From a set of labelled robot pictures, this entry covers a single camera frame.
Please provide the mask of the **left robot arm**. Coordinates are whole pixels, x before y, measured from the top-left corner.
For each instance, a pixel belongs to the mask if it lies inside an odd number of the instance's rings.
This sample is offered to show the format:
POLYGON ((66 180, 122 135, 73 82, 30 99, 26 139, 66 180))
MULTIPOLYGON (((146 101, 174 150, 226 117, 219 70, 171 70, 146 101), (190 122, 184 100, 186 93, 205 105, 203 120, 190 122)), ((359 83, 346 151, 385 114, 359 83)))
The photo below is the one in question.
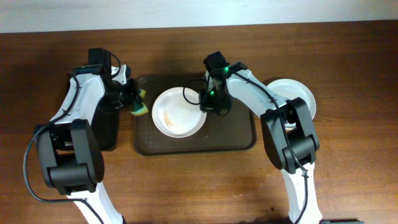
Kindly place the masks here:
POLYGON ((69 74, 66 97, 57 114, 36 127, 35 145, 45 184, 73 202, 88 223, 125 223, 104 187, 104 151, 112 151, 118 138, 119 112, 130 108, 134 116, 148 112, 131 69, 111 65, 115 54, 89 49, 88 62, 69 74))

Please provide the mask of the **white plate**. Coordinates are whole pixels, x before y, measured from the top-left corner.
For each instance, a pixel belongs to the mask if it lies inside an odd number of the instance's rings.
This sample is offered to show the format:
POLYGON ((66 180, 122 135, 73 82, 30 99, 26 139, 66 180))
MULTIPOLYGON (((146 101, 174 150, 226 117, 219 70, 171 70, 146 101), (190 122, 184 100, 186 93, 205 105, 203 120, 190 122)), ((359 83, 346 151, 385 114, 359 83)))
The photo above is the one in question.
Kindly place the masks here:
POLYGON ((308 107, 311 118, 314 119, 317 111, 315 97, 310 89, 303 83, 300 83, 297 80, 283 78, 274 80, 268 84, 267 87, 274 93, 275 99, 278 96, 284 97, 288 100, 294 100, 296 98, 303 99, 308 107))
POLYGON ((155 127, 171 138, 186 138, 198 132, 206 121, 206 113, 183 97, 182 87, 163 91, 152 105, 155 127))

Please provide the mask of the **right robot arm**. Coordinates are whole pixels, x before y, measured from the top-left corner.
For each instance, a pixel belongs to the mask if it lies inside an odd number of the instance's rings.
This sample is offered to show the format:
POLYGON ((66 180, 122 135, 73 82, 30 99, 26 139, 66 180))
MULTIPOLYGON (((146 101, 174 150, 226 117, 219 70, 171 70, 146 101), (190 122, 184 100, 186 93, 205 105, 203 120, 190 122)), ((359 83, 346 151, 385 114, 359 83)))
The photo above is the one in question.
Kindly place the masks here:
POLYGON ((245 64, 230 64, 221 52, 207 55, 203 64, 206 88, 200 90, 200 109, 225 116, 238 99, 258 116, 266 154, 284 179, 290 221, 321 223, 313 178, 320 142, 306 102, 278 95, 245 64))

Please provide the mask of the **white plate top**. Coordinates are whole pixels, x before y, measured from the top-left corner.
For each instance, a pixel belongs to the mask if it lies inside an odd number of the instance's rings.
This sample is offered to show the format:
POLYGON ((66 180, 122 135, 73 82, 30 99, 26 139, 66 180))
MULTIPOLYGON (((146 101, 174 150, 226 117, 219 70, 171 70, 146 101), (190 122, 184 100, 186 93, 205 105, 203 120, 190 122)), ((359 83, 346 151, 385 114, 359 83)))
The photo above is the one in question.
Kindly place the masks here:
POLYGON ((171 138, 186 138, 198 132, 206 121, 206 113, 183 97, 182 87, 163 91, 152 105, 155 127, 171 138))

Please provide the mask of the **green yellow sponge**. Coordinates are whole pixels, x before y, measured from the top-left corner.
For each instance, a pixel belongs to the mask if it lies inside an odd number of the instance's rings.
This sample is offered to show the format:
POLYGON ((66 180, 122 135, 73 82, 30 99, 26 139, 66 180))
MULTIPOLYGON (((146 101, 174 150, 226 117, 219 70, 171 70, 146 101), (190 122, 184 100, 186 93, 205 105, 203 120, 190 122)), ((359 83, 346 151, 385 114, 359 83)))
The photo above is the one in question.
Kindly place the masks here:
POLYGON ((134 95, 134 99, 132 101, 132 109, 130 110, 133 116, 142 116, 148 112, 147 106, 144 103, 144 97, 146 95, 146 91, 139 89, 138 94, 134 95))

